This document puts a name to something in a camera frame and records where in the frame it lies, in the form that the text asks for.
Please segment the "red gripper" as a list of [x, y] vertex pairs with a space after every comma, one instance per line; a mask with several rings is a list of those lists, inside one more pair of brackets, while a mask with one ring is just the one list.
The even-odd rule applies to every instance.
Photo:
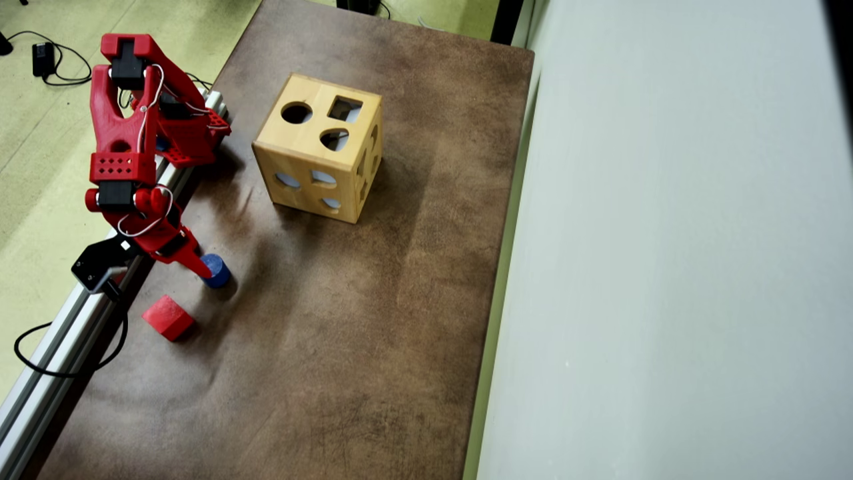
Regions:
[[119, 233], [164, 263], [179, 262], [202, 279], [211, 270], [199, 255], [199, 244], [182, 222], [182, 210], [164, 185], [152, 188], [119, 186]]

